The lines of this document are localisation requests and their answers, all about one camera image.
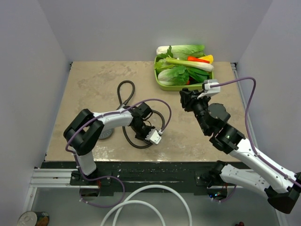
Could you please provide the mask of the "grey shower head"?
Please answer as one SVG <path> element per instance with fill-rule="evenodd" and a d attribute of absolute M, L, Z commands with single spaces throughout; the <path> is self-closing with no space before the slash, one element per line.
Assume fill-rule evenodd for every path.
<path fill-rule="evenodd" d="M 99 136 L 99 140 L 105 140 L 111 137 L 111 135 L 113 134 L 114 129 L 108 129 L 108 130 L 103 130 Z"/>

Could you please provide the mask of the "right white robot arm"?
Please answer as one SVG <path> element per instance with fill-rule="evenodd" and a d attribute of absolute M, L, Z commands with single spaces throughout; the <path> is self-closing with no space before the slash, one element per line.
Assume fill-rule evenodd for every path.
<path fill-rule="evenodd" d="M 263 195 L 278 211 L 291 213 L 301 194 L 301 174 L 284 168 L 253 148 L 251 141 L 228 123 L 230 114 L 224 105 L 209 104 L 211 98 L 206 92 L 184 88 L 179 93 L 182 108 L 194 113 L 202 132 L 210 137 L 210 143 L 253 170 L 250 173 L 218 161 L 208 173 L 210 181 L 215 185 L 225 182 L 242 186 Z"/>

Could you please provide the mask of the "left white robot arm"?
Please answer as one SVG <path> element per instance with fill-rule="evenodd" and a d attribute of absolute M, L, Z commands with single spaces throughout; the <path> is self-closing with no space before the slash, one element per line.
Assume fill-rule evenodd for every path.
<path fill-rule="evenodd" d="M 153 126 L 145 124 L 146 117 L 152 113 L 151 108 L 142 103 L 138 107 L 123 107 L 106 113 L 93 113 L 88 109 L 80 111 L 63 133 L 67 146 L 74 155 L 81 169 L 81 180 L 87 185 L 97 181 L 96 164 L 92 150 L 102 131 L 116 127 L 130 126 L 135 137 L 142 141 L 158 144 L 161 136 Z"/>

